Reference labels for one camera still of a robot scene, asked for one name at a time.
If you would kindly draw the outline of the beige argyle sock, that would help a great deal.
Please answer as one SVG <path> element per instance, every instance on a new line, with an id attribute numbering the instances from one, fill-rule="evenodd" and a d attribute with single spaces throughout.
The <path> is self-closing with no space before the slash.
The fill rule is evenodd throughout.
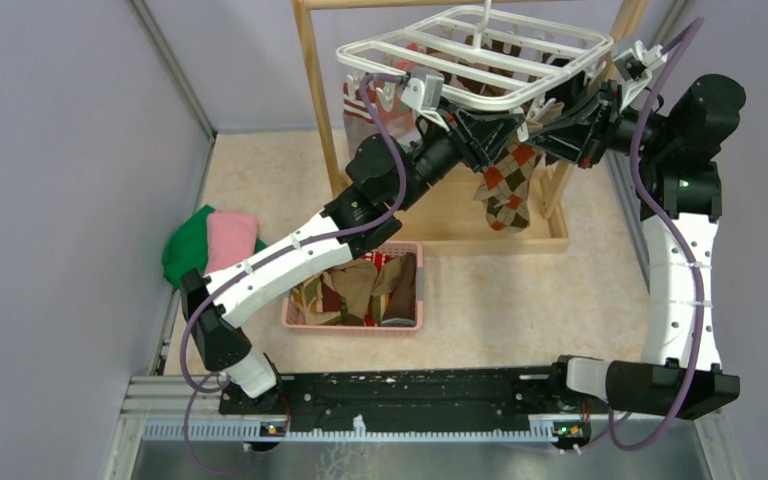
<path id="1" fill-rule="evenodd" d="M 527 200 L 542 152 L 511 143 L 483 174 L 473 199 L 484 208 L 488 226 L 497 232 L 519 233 L 531 224 Z"/>
<path id="2" fill-rule="evenodd" d="M 547 101 L 535 111 L 529 110 L 526 115 L 525 126 L 530 135 L 535 135 L 546 126 L 555 122 L 563 113 L 565 104 L 555 99 Z"/>

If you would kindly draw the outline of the white clip hanger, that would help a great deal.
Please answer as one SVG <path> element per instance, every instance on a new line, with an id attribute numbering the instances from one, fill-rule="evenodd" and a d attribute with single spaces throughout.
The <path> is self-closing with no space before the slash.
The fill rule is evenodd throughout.
<path id="1" fill-rule="evenodd" d="M 472 110 L 537 106 L 577 75 L 603 67 L 607 34 L 481 6 L 452 7 L 401 29 L 339 47 L 355 73 L 403 75 L 427 68 L 451 78 L 443 96 Z"/>

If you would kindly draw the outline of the black sock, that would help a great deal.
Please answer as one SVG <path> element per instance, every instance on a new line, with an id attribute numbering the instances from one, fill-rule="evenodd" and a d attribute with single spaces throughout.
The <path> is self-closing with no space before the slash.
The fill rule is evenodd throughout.
<path id="1" fill-rule="evenodd" d="M 587 78 L 584 72 L 568 78 L 565 82 L 558 84 L 548 90 L 545 94 L 545 100 L 553 100 L 552 106 L 562 105 L 561 109 L 570 109 L 587 95 Z"/>

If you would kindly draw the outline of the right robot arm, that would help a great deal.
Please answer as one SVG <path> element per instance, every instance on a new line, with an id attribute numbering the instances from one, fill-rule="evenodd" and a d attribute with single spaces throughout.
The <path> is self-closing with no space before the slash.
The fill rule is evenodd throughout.
<path id="1" fill-rule="evenodd" d="M 637 362 L 563 356 L 546 397 L 560 412 L 590 397 L 619 411 L 694 420 L 735 401 L 741 387 L 722 369 L 710 278 L 723 194 L 715 158 L 739 125 L 746 93 L 727 76 L 707 74 L 666 115 L 643 114 L 623 97 L 620 84 L 603 83 L 530 144 L 589 168 L 640 138 L 639 218 L 651 302 L 642 356 Z"/>

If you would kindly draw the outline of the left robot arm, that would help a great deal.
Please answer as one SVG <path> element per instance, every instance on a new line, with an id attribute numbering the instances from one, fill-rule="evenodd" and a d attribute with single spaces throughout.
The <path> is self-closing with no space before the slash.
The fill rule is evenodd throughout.
<path id="1" fill-rule="evenodd" d="M 455 166 L 483 172 L 525 123 L 519 108 L 481 112 L 443 101 L 420 127 L 420 141 L 402 148 L 376 107 L 377 132 L 347 166 L 351 184 L 282 240 L 224 270 L 191 269 L 180 280 L 189 334 L 208 371 L 242 390 L 257 413 L 279 404 L 280 375 L 244 334 L 245 321 L 303 280 L 381 246 L 402 224 L 396 214 L 418 202 Z"/>

